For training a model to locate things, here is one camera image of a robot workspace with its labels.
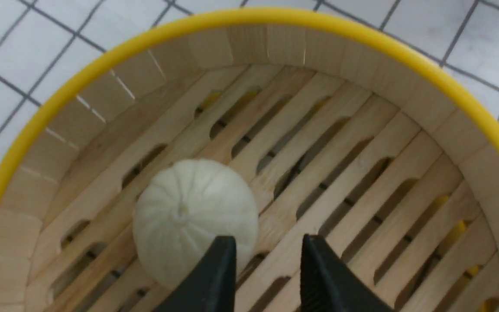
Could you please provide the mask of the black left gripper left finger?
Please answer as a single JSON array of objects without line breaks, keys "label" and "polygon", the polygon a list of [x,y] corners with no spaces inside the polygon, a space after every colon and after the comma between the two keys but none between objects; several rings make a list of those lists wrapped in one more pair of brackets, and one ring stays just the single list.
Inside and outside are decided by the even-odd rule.
[{"label": "black left gripper left finger", "polygon": [[232,236],[217,236],[194,270],[155,312],[233,312],[237,249]]}]

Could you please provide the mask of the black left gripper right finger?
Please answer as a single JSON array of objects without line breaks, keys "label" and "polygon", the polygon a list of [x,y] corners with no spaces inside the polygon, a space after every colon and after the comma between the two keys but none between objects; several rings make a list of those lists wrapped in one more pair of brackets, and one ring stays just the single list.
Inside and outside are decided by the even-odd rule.
[{"label": "black left gripper right finger", "polygon": [[320,235],[303,236],[301,312],[392,312],[336,255]]}]

